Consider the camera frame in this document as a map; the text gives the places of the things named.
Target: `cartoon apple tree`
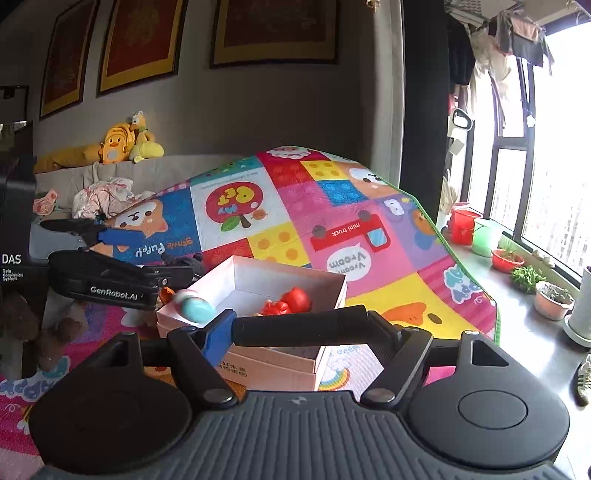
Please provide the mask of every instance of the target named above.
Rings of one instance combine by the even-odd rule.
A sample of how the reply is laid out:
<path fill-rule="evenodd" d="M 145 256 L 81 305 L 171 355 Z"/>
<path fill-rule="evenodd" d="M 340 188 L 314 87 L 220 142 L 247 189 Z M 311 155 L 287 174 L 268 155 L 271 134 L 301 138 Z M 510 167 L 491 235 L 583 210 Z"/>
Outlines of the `cartoon apple tree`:
<path fill-rule="evenodd" d="M 211 192 L 205 209 L 209 218 L 222 224 L 222 232 L 234 230 L 239 224 L 250 228 L 252 224 L 246 215 L 252 213 L 254 220 L 266 216 L 264 210 L 259 209 L 262 198 L 262 190 L 258 185 L 249 181 L 237 181 Z"/>

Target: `stuffed toy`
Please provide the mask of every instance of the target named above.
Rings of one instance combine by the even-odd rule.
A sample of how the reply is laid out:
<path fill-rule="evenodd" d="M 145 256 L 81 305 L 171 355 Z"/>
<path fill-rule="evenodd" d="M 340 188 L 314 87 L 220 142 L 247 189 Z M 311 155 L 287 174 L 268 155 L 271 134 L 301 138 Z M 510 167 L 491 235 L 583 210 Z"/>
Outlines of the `stuffed toy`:
<path fill-rule="evenodd" d="M 100 145 L 66 147 L 37 159 L 35 173 L 45 173 L 61 168 L 86 167 L 100 161 Z"/>
<path fill-rule="evenodd" d="M 129 160 L 129 152 L 135 145 L 135 132 L 129 124 L 117 124 L 106 134 L 105 141 L 100 144 L 101 163 L 110 164 Z"/>
<path fill-rule="evenodd" d="M 35 354 L 39 368 L 44 372 L 53 370 L 68 343 L 73 342 L 86 330 L 86 325 L 69 317 L 64 318 L 57 327 L 42 330 L 35 338 Z"/>
<path fill-rule="evenodd" d="M 12 293 L 0 302 L 1 336 L 33 342 L 34 360 L 44 372 L 51 371 L 64 354 L 66 345 L 84 334 L 88 325 L 64 318 L 57 327 L 39 330 L 41 322 L 25 298 Z"/>
<path fill-rule="evenodd" d="M 0 302 L 1 336 L 29 342 L 39 333 L 39 325 L 39 319 L 22 295 L 11 293 Z"/>
<path fill-rule="evenodd" d="M 156 143 L 156 137 L 148 132 L 144 113 L 140 110 L 131 119 L 130 129 L 137 132 L 135 146 L 131 149 L 129 159 L 134 163 L 146 158 L 159 158 L 164 156 L 162 145 Z"/>

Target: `hanging clothes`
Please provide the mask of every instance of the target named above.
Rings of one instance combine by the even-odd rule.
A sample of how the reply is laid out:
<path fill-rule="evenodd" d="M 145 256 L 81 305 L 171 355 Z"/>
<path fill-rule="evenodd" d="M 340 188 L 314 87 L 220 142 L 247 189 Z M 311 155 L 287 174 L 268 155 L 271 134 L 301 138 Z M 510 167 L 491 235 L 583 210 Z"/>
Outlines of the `hanging clothes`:
<path fill-rule="evenodd" d="M 530 65 L 544 66 L 544 56 L 552 75 L 554 57 L 550 52 L 544 30 L 517 12 L 500 12 L 497 16 L 495 36 L 499 49 L 507 55 L 515 55 Z"/>
<path fill-rule="evenodd" d="M 469 113 L 474 113 L 476 108 L 476 79 L 489 75 L 493 80 L 493 86 L 499 96 L 501 110 L 503 111 L 509 101 L 509 74 L 511 68 L 507 56 L 501 53 L 495 39 L 483 30 L 473 33 L 470 36 L 470 42 L 476 58 L 476 65 L 470 80 Z"/>
<path fill-rule="evenodd" d="M 449 76 L 452 85 L 468 85 L 476 59 L 470 37 L 464 25 L 447 15 L 447 40 L 449 42 Z"/>
<path fill-rule="evenodd" d="M 513 26 L 513 32 L 520 37 L 532 42 L 537 42 L 540 39 L 540 28 L 517 13 L 511 17 L 511 25 Z"/>

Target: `pink box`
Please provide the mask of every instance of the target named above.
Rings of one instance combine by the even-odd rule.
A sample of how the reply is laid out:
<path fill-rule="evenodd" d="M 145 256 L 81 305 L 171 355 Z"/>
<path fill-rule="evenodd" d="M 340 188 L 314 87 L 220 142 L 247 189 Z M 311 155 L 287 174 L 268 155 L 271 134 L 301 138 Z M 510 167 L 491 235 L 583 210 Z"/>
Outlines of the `pink box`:
<path fill-rule="evenodd" d="M 310 268 L 292 267 L 253 258 L 233 256 L 195 282 L 193 290 L 217 313 L 234 309 L 238 316 L 258 312 L 267 299 L 276 301 L 293 287 L 302 288 L 312 301 L 312 311 L 345 306 L 345 276 Z M 169 304 L 157 312 L 158 332 L 192 325 Z M 330 347 L 260 348 L 232 345 L 217 370 L 226 380 L 250 390 L 313 391 L 324 375 Z"/>

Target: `framed painting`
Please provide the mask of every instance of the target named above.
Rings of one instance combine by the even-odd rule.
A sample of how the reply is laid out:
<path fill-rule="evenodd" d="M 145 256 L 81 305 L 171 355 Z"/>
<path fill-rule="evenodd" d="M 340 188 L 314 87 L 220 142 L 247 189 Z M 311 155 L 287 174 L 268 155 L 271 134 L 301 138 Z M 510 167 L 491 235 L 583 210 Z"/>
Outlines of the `framed painting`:
<path fill-rule="evenodd" d="M 115 0 L 97 95 L 178 73 L 188 0 Z"/>
<path fill-rule="evenodd" d="M 53 26 L 41 90 L 41 119 L 80 103 L 99 0 L 81 0 Z"/>
<path fill-rule="evenodd" d="M 339 0 L 217 0 L 212 68 L 336 63 Z"/>

